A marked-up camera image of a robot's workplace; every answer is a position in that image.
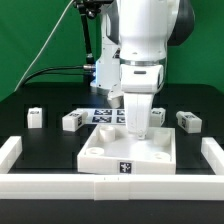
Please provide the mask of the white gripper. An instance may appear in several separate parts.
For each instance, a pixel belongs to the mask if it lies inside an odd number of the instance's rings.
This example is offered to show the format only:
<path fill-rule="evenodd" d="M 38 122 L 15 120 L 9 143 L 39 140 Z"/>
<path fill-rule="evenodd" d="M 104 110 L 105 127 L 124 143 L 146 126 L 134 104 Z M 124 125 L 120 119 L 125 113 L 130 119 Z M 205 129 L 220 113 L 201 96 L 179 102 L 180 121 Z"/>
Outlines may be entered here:
<path fill-rule="evenodd" d="M 154 66 L 121 66 L 126 128 L 138 139 L 146 139 L 154 95 L 163 83 L 164 68 Z"/>

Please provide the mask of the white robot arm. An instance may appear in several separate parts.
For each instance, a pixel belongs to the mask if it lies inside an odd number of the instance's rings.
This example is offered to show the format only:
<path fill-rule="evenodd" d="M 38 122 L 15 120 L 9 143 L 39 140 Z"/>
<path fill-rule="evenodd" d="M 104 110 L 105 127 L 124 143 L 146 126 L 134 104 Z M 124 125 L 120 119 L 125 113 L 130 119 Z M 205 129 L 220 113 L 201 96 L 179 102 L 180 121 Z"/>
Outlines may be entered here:
<path fill-rule="evenodd" d="M 91 89 L 125 108 L 127 131 L 143 139 L 165 82 L 167 48 L 194 29 L 190 0 L 109 0 L 101 7 L 101 56 Z"/>

